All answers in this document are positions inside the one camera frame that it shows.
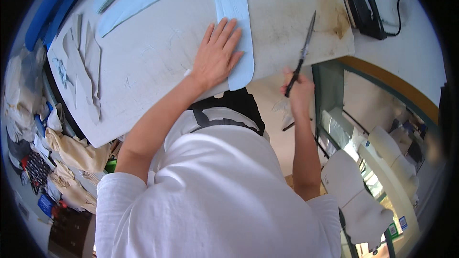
hand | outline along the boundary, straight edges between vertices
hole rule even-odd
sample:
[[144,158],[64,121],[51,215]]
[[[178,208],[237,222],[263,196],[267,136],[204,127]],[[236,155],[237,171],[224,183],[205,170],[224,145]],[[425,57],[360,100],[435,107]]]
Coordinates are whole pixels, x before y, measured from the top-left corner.
[[[284,85],[280,87],[280,92],[285,95],[287,86],[293,77],[293,72],[289,67],[285,67],[283,73]],[[291,113],[295,121],[300,119],[307,119],[309,121],[309,104],[314,95],[314,87],[314,83],[303,74],[300,74],[298,80],[293,84],[289,98]]]
[[214,23],[211,23],[199,46],[190,76],[204,91],[223,82],[244,54],[244,51],[233,53],[239,42],[241,28],[231,34],[236,26],[236,19],[226,24],[227,22],[228,19],[223,18],[213,34]]

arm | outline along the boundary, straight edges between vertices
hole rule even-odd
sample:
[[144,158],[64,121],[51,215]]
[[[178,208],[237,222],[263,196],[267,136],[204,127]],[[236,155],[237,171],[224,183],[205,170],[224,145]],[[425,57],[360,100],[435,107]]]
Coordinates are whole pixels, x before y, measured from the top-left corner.
[[[284,70],[285,88],[292,78],[292,71]],[[300,74],[290,91],[290,105],[295,119],[295,156],[293,158],[293,188],[304,201],[320,195],[320,162],[317,146],[309,121],[309,103],[314,94],[314,84]]]
[[243,52],[233,53],[241,29],[236,20],[223,18],[216,30],[210,24],[196,55],[193,71],[153,105],[134,125],[121,147],[115,172],[125,172],[147,182],[153,156],[170,128],[200,95],[225,80]]

cutting table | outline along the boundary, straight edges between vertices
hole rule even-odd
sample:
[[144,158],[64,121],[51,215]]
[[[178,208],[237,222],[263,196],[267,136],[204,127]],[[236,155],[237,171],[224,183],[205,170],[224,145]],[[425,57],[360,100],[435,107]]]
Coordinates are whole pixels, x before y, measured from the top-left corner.
[[[60,83],[51,61],[56,56],[64,65],[67,63],[62,39],[72,26],[71,14],[82,14],[82,42],[85,22],[97,30],[102,15],[95,13],[93,2],[79,0],[75,4],[53,40],[48,58],[72,117],[89,142],[100,147],[129,132],[154,103],[181,81],[193,66],[207,26],[216,21],[216,11],[214,0],[159,0],[105,37],[96,32],[101,58],[100,120],[95,125],[83,101],[77,101],[74,107],[72,94]],[[253,81],[278,73],[286,65],[295,68],[314,10],[317,18],[305,64],[354,54],[354,37],[343,0],[248,0],[248,5],[255,60]],[[226,90],[228,83],[224,82],[202,98]]]

green object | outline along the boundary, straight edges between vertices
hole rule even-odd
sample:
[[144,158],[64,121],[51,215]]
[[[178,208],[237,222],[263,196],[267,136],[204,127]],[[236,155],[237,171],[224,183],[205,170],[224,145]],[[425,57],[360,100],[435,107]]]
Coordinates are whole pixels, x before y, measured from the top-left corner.
[[115,172],[115,168],[116,168],[116,163],[117,163],[117,160],[116,159],[113,159],[113,160],[109,160],[107,162],[107,164],[105,165],[105,170],[111,174],[111,173],[114,173]]
[[395,222],[392,222],[389,227],[389,232],[391,234],[391,239],[393,240],[394,238],[399,237],[399,231],[397,230],[397,227],[395,227]]

scissor blade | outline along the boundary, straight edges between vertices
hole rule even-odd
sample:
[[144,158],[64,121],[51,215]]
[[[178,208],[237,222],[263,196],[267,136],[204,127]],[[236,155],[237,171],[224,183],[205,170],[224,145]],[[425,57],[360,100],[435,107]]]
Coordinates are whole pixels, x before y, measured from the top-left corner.
[[309,48],[309,41],[311,41],[311,36],[313,35],[315,14],[316,14],[316,11],[314,11],[313,18],[311,19],[311,23],[309,24],[309,29],[307,30],[306,42],[304,43],[304,47],[301,52],[301,59],[303,60],[306,57],[307,49]]

